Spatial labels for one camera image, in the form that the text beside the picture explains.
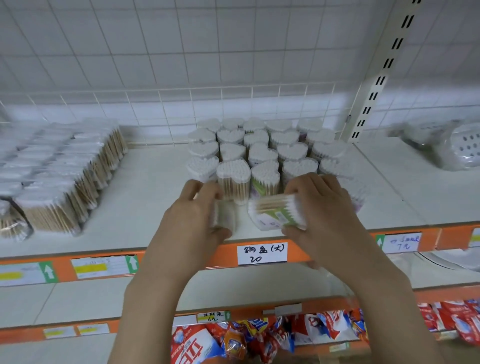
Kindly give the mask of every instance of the hand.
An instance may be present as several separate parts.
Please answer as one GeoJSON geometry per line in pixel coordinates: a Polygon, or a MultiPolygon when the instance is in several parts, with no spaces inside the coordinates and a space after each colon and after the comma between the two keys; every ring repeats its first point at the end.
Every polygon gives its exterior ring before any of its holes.
{"type": "Polygon", "coordinates": [[[229,229],[209,227],[214,200],[221,198],[218,184],[187,181],[178,200],[163,215],[135,277],[186,284],[205,268],[218,245],[232,235],[229,229]]]}
{"type": "Polygon", "coordinates": [[[308,173],[291,180],[285,193],[298,193],[307,229],[284,226],[282,232],[353,290],[379,274],[401,275],[361,224],[336,177],[308,173]]]}

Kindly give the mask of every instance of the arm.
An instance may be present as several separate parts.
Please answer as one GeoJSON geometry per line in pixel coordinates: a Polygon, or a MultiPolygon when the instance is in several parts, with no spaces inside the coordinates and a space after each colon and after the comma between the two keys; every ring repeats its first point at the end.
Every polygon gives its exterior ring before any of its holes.
{"type": "Polygon", "coordinates": [[[165,212],[140,270],[125,290],[108,364],[170,363],[173,317],[180,295],[217,246],[231,235],[228,229],[208,226],[214,199],[221,197],[215,183],[188,181],[165,212]]]}
{"type": "Polygon", "coordinates": [[[289,226],[282,232],[353,290],[364,312],[374,361],[444,363],[407,276],[362,226],[336,178],[309,173],[293,179],[285,193],[298,193],[307,229],[289,226]]]}

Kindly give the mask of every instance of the person's left hand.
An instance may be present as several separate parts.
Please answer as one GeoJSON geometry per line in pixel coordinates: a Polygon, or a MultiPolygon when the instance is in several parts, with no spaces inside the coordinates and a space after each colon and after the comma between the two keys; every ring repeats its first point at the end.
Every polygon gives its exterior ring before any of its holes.
{"type": "Polygon", "coordinates": [[[135,277],[186,284],[205,268],[218,245],[232,235],[229,229],[209,227],[214,200],[221,198],[222,190],[215,182],[187,181],[163,215],[135,277]]]}

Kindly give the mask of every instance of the white arrow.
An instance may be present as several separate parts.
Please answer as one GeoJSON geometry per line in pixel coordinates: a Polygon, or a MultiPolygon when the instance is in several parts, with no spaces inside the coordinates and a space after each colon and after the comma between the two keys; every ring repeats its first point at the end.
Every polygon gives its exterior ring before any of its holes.
{"type": "Polygon", "coordinates": [[[135,259],[134,256],[131,256],[128,262],[132,266],[132,270],[137,270],[137,260],[135,259]]]}
{"type": "Polygon", "coordinates": [[[53,269],[50,266],[45,266],[45,273],[49,279],[54,279],[55,276],[53,275],[53,269]]]}

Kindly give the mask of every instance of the price tag reading 20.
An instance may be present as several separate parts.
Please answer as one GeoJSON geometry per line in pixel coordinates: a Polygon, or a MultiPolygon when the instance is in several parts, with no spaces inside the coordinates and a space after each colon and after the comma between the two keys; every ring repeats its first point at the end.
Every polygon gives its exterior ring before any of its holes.
{"type": "Polygon", "coordinates": [[[287,255],[287,242],[237,246],[237,260],[239,266],[286,262],[287,255]]]}

